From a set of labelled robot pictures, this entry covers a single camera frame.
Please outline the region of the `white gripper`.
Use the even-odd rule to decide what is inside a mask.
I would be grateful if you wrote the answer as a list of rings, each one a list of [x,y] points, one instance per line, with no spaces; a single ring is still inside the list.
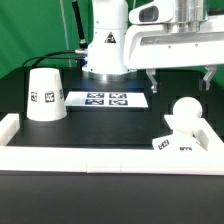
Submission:
[[[216,65],[224,64],[224,19],[209,19],[196,33],[171,34],[165,25],[133,25],[125,37],[124,64],[147,69],[153,93],[158,91],[155,69],[206,66],[199,88],[208,91]]]

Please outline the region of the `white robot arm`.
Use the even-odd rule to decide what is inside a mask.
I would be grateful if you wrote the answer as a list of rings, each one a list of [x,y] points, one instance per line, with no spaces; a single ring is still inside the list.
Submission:
[[[153,0],[133,10],[126,0],[92,0],[93,40],[83,73],[119,80],[145,70],[154,92],[162,68],[204,66],[207,90],[224,64],[224,11],[207,10],[206,0]]]

